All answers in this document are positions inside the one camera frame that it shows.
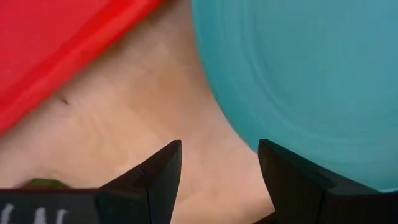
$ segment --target red plastic lid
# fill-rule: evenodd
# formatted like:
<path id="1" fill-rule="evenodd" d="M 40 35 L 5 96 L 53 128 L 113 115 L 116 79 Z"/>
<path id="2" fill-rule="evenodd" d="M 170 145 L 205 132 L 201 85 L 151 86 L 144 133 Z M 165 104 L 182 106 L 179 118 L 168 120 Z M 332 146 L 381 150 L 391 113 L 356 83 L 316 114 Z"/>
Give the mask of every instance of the red plastic lid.
<path id="1" fill-rule="evenodd" d="M 161 1 L 0 1 L 0 134 Z"/>

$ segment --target light wood table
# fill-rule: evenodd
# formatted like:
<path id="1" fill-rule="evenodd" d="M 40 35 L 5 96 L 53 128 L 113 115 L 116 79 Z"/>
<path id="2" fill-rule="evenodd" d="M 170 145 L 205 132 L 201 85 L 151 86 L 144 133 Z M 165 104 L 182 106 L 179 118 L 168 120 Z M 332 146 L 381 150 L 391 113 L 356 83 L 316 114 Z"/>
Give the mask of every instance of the light wood table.
<path id="1" fill-rule="evenodd" d="M 98 187 L 173 139 L 172 223 L 253 223 L 273 211 L 257 155 L 228 124 L 195 49 L 190 2 L 147 18 L 0 139 L 0 187 L 32 177 Z"/>

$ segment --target wooden surface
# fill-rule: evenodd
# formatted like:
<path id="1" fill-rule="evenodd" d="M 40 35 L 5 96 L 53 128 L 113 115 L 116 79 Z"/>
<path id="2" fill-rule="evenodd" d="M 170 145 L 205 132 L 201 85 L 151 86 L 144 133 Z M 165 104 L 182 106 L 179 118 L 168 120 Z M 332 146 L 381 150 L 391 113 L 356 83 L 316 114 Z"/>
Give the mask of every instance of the wooden surface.
<path id="1" fill-rule="evenodd" d="M 172 1 L 0 139 L 0 187 L 32 177 L 97 187 L 173 139 L 183 171 L 172 223 L 253 223 L 273 208 L 257 155 L 228 124 Z"/>

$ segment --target wood grain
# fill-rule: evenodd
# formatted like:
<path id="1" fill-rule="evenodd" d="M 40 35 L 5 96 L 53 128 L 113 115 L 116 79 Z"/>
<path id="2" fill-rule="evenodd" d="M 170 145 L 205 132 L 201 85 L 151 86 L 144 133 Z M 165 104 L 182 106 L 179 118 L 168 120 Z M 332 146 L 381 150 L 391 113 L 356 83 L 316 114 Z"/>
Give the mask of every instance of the wood grain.
<path id="1" fill-rule="evenodd" d="M 171 1 L 0 139 L 0 187 L 32 177 L 97 187 L 173 139 L 173 223 L 253 223 L 273 208 L 257 155 L 208 88 L 190 3 Z"/>

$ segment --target teal disc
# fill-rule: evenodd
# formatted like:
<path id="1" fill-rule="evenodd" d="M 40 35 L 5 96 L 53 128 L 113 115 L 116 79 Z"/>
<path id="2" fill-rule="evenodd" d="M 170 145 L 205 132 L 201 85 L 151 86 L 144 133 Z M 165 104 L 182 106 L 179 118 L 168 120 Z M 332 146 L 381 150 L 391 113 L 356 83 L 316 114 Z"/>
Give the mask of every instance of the teal disc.
<path id="1" fill-rule="evenodd" d="M 270 139 L 398 189 L 398 1 L 192 0 L 213 93 L 257 151 Z"/>

